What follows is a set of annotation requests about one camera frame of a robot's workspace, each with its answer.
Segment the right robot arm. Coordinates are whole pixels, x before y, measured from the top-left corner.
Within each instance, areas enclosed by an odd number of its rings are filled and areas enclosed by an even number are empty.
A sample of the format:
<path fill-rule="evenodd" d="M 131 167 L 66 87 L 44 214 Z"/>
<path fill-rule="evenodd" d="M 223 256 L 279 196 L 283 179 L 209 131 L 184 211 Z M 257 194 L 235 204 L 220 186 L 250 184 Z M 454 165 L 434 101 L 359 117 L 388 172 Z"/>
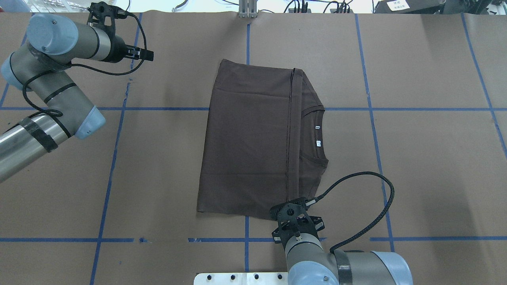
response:
<path fill-rule="evenodd" d="M 307 213 L 311 202 L 297 198 L 271 207 L 277 222 L 272 232 L 276 244 L 284 247 L 289 285 L 412 285 L 404 258 L 387 251 L 325 250 L 318 232 L 325 225 L 321 217 Z"/>

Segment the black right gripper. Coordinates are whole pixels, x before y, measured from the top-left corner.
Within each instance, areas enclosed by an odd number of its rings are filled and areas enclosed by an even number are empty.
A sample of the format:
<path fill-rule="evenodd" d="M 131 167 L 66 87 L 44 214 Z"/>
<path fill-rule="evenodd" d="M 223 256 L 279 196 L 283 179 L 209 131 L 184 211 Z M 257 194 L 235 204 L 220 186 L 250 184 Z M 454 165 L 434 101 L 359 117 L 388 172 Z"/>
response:
<path fill-rule="evenodd" d="M 316 198 L 297 198 L 272 206 L 269 210 L 270 218 L 277 222 L 277 228 L 271 233 L 274 243 L 287 244 L 290 238 L 302 238 L 303 234 L 319 238 L 318 232 L 325 228 L 324 221 L 321 217 L 307 213 L 316 202 Z"/>

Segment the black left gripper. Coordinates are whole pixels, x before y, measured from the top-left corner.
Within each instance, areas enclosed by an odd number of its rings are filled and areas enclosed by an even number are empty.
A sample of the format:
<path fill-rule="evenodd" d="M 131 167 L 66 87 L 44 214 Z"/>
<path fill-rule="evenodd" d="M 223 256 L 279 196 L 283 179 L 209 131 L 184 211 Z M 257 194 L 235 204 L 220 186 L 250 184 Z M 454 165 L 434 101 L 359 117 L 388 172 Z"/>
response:
<path fill-rule="evenodd" d="M 105 58 L 106 63 L 119 63 L 124 58 L 154 61 L 154 52 L 141 47 L 125 44 L 119 36 L 109 38 L 110 50 Z"/>

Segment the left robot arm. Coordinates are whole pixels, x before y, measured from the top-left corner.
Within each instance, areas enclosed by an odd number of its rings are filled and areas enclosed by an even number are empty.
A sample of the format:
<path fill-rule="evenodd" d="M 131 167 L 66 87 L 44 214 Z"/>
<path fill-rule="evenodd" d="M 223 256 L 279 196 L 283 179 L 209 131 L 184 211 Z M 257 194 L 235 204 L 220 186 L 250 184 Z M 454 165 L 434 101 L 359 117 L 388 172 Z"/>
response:
<path fill-rule="evenodd" d="M 127 45 L 116 35 L 112 21 L 132 17 L 117 7 L 111 14 L 91 11 L 86 24 L 58 14 L 38 13 L 30 18 L 27 39 L 1 67 L 4 79 L 22 92 L 35 112 L 1 135 L 1 181 L 4 182 L 71 137 L 85 139 L 106 123 L 99 108 L 66 73 L 73 59 L 118 63 L 122 59 L 154 60 L 147 48 Z"/>

